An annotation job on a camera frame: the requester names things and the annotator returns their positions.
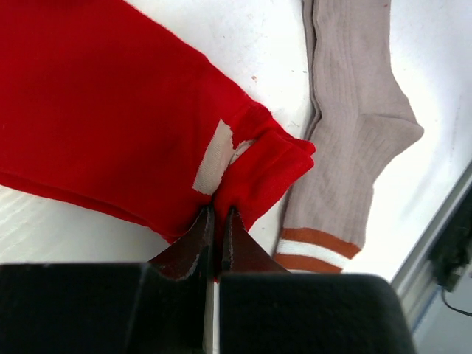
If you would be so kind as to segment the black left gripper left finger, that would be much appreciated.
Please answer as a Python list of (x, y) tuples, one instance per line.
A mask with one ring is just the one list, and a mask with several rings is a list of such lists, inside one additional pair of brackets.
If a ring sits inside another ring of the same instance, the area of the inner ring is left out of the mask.
[(3, 353), (212, 352), (215, 216), (149, 262), (1, 267)]

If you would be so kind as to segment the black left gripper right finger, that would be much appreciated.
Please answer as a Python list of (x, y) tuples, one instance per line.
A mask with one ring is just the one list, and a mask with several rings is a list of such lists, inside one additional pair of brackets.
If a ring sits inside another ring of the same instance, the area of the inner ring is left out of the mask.
[(368, 274), (293, 274), (230, 209), (219, 286), (222, 353), (413, 353), (397, 294)]

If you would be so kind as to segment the red sock with bear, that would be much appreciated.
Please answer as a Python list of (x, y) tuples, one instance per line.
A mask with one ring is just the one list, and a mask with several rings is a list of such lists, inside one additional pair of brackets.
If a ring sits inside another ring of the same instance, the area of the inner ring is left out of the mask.
[(314, 151), (124, 1), (1, 3), (3, 186), (172, 243), (207, 204), (252, 226)]

